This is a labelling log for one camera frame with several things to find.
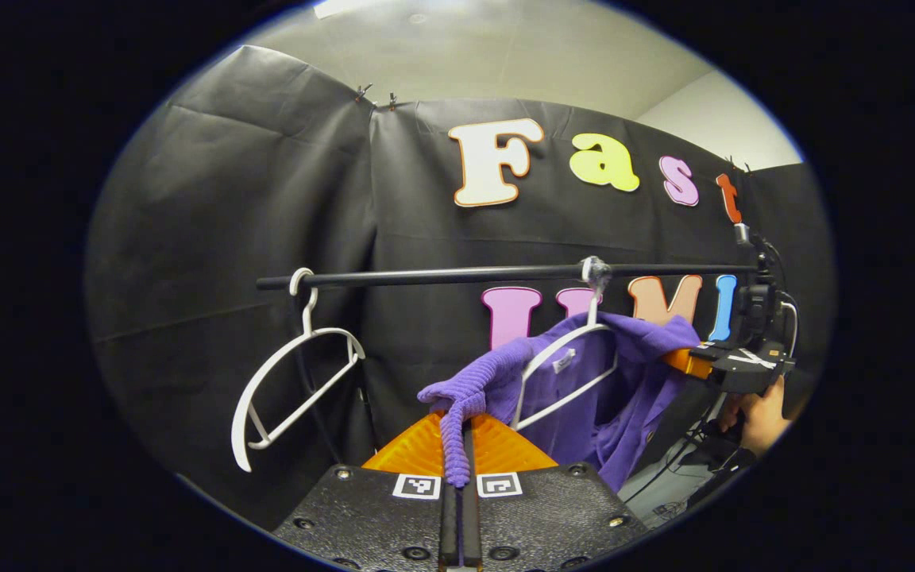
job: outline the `wall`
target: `wall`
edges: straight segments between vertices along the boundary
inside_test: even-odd
[[[636,119],[751,170],[801,163],[783,127],[722,72],[687,84]]]

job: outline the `clothing tag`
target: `clothing tag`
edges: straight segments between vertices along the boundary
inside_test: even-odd
[[[553,362],[553,373],[560,373],[562,370],[566,369],[570,362],[574,359],[574,354],[577,352],[574,351],[574,348],[567,350],[567,355],[564,355],[560,358],[560,361]]]

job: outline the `black rod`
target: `black rod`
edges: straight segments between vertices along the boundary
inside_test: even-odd
[[[613,276],[670,276],[674,274],[715,274],[715,272],[758,272],[756,265],[609,265]],[[302,276],[310,288],[351,286],[404,286],[464,282],[518,282],[558,278],[581,279],[581,265],[508,265],[508,267],[404,270],[392,272],[350,272]],[[257,280],[258,290],[284,290],[291,276]]]

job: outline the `human hand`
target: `human hand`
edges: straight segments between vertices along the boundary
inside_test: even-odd
[[[785,388],[786,380],[780,376],[776,383],[767,388],[765,397],[756,394],[730,394],[719,412],[719,430],[725,432],[735,426],[737,413],[742,410],[747,420],[743,424],[740,446],[755,453],[756,456],[762,456],[791,423],[782,416]]]

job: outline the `orange letter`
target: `orange letter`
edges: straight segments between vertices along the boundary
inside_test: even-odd
[[[736,210],[736,187],[729,181],[729,175],[723,173],[715,178],[715,182],[722,188],[722,200],[726,203],[726,214],[729,220],[736,224],[743,220],[740,218],[740,211]]]
[[[701,290],[701,276],[689,274],[683,276],[672,303],[666,307],[666,294],[662,290],[662,280],[657,276],[635,278],[627,286],[627,292],[635,298],[635,318],[665,326],[675,315],[683,316],[687,322],[694,321],[694,308],[697,306],[697,293]]]
[[[450,138],[461,146],[461,170],[465,184],[454,193],[459,207],[500,205],[518,199],[518,188],[504,182],[504,165],[515,176],[524,177],[529,169],[527,146],[512,137],[504,148],[496,146],[498,135],[520,135],[531,142],[542,140],[542,127],[531,119],[476,123],[450,130]]]

